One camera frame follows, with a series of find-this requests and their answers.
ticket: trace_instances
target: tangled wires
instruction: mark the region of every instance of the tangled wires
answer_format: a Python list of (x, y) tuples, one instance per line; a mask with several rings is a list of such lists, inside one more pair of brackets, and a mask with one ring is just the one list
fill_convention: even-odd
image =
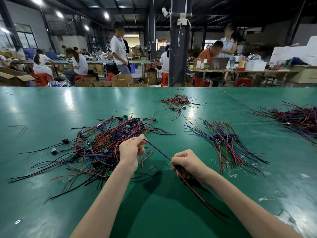
[[(85, 126), (82, 128), (78, 128), (79, 132), (77, 133), (75, 139), (71, 141), (69, 141), (68, 139), (64, 139), (61, 143), (51, 146), (53, 147), (53, 149), (51, 150), (51, 153), (53, 155), (64, 152), (67, 153), (61, 155), (53, 161), (44, 161), (34, 165), (32, 168), (39, 165), (44, 166), (41, 166), (40, 168), (38, 168), (40, 169), (39, 171), (34, 172), (30, 175), (10, 178), (10, 182), (30, 178), (32, 176), (55, 168), (59, 165), (66, 165), (68, 167), (68, 170), (75, 171), (76, 173), (71, 175), (59, 176), (52, 179), (54, 180), (60, 177), (72, 177), (72, 179), (69, 180), (68, 184), (66, 185), (64, 192), (52, 197), (51, 199), (71, 192), (82, 185), (86, 186), (88, 184), (91, 184), (96, 180), (99, 180), (97, 188), (102, 188), (103, 181), (107, 180), (107, 178), (111, 175), (112, 171), (115, 169), (120, 161), (119, 145), (123, 141), (128, 140), (132, 137), (137, 137), (141, 133), (147, 134), (148, 132), (159, 135), (171, 135), (163, 129), (155, 128), (152, 125), (154, 121), (153, 119), (133, 118), (132, 116), (130, 118), (128, 118), (127, 116), (118, 117), (114, 114), (109, 119), (100, 119), (99, 121), (99, 124), (91, 128)], [(66, 146), (67, 148), (63, 150), (57, 150), (56, 148), (60, 146)], [(142, 157), (139, 157), (138, 164), (143, 167), (143, 162), (148, 159), (152, 153), (152, 151), (145, 152)], [(155, 174), (148, 176), (147, 178), (140, 179), (141, 176), (146, 175), (153, 168), (155, 168), (155, 166), (150, 168), (142, 175), (133, 177), (130, 182), (141, 182), (157, 175), (159, 172), (156, 172)], [(75, 179), (83, 174), (89, 175), (89, 178), (77, 187), (70, 189)]]
[(153, 101), (153, 102), (160, 102), (160, 103), (166, 103), (167, 106), (163, 106), (162, 107), (165, 107), (166, 109), (163, 109), (162, 111), (164, 110), (167, 110), (167, 109), (170, 109), (170, 110), (173, 110), (174, 112), (176, 112), (176, 115), (174, 116), (171, 116), (171, 117), (167, 117), (167, 118), (174, 118), (172, 119), (175, 120), (177, 119), (179, 116), (183, 116), (185, 120), (187, 120), (186, 116), (183, 115), (181, 113), (182, 109), (185, 110), (186, 109), (186, 106), (190, 107), (195, 113), (197, 113), (193, 108), (197, 108), (197, 107), (193, 107), (193, 105), (198, 105), (198, 106), (204, 106), (204, 104), (206, 103), (202, 103), (202, 104), (198, 104), (198, 103), (193, 103), (192, 101), (194, 100), (190, 100), (194, 97), (187, 97), (185, 95), (180, 95), (178, 94), (179, 92), (177, 92), (173, 98), (167, 98), (167, 99), (163, 99), (160, 95), (159, 97), (162, 99), (162, 100), (157, 100), (157, 101)]
[(258, 171), (261, 172), (257, 167), (256, 164), (259, 163), (259, 161), (268, 164), (268, 161), (265, 161), (262, 158), (262, 156), (256, 156), (259, 154), (252, 153), (249, 151), (243, 142), (239, 139), (239, 136), (236, 134), (235, 130), (231, 127), (231, 125), (225, 121), (225, 122), (210, 122), (207, 120), (203, 120), (205, 128), (207, 131), (212, 132), (212, 134), (209, 134), (207, 132), (204, 132), (197, 124), (197, 126), (194, 126), (192, 123), (192, 127), (188, 124), (185, 125), (185, 127), (189, 128), (194, 134), (197, 136), (206, 138), (210, 140), (218, 155), (220, 160), (220, 173), (223, 174), (223, 166), (229, 167), (231, 166), (242, 166), (245, 165), (248, 167), (252, 173), (256, 174), (254, 172)]
[(268, 110), (260, 107), (261, 111), (254, 111), (253, 114), (266, 116), (280, 121), (284, 128), (297, 133), (308, 142), (317, 145), (317, 107), (302, 108), (291, 103), (283, 102), (287, 111), (278, 109)]

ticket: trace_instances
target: ceiling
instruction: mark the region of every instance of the ceiling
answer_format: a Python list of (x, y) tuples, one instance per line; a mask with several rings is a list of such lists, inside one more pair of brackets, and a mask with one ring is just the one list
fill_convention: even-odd
[[(8, 0), (39, 9), (31, 0)], [(94, 22), (111, 28), (114, 20), (121, 20), (126, 28), (142, 30), (149, 0), (43, 0), (43, 12), (54, 14), (80, 14)], [(273, 22), (293, 18), (303, 0), (193, 0), (192, 28), (208, 31), (223, 31), (233, 22), (237, 27), (263, 27)], [(162, 7), (169, 9), (171, 0), (156, 0), (157, 30), (168, 30), (169, 19), (162, 14)], [(316, 0), (307, 0), (303, 13), (316, 16)], [(104, 12), (110, 15), (106, 20)]]

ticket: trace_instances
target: water bottle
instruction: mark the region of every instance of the water bottle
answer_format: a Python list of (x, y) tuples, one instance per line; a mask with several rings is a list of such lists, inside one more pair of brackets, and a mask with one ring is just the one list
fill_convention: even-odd
[(236, 63), (236, 58), (233, 57), (231, 60), (230, 60), (230, 70), (233, 70), (235, 68), (235, 63)]

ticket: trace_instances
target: electrical outlet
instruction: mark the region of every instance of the electrical outlet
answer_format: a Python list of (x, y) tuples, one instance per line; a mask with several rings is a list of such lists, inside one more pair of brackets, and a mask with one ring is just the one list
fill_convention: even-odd
[(187, 19), (177, 19), (177, 26), (187, 26)]

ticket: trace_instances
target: green workbench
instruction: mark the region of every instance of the green workbench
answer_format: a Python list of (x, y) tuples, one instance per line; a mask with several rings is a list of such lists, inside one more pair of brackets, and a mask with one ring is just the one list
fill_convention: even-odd
[[(182, 111), (190, 121), (198, 117), (210, 121), (227, 120), (249, 150), (265, 153), (270, 162), (261, 170), (265, 175), (228, 170), (224, 177), (266, 210), (278, 216), (284, 211), (305, 237), (317, 236), (317, 148), (274, 120), (253, 116), (250, 108), (263, 105), (277, 108), (281, 100), (299, 106), (317, 105), (314, 88), (0, 88), (1, 119), (1, 208), (0, 237), (68, 237), (98, 195), (97, 182), (47, 201), (61, 193), (69, 177), (50, 181), (72, 171), (60, 166), (44, 174), (8, 183), (7, 178), (36, 171), (34, 164), (54, 160), (50, 149), (19, 154), (73, 139), (75, 130), (91, 127), (97, 119), (120, 115), (151, 118), (162, 110), (158, 100), (177, 92), (195, 97), (206, 107)], [(155, 115), (155, 126), (175, 136), (150, 134), (147, 138), (172, 157), (192, 149), (210, 168), (219, 172), (214, 147), (184, 129), (185, 119), (171, 121), (169, 110)], [(138, 174), (156, 165), (161, 173), (152, 179), (130, 184), (120, 206), (111, 237), (248, 237), (229, 208), (215, 195), (199, 186), (194, 189), (220, 211), (228, 224), (219, 220), (195, 194), (170, 171), (169, 161), (157, 151), (138, 168)], [(80, 183), (87, 177), (78, 177)]]

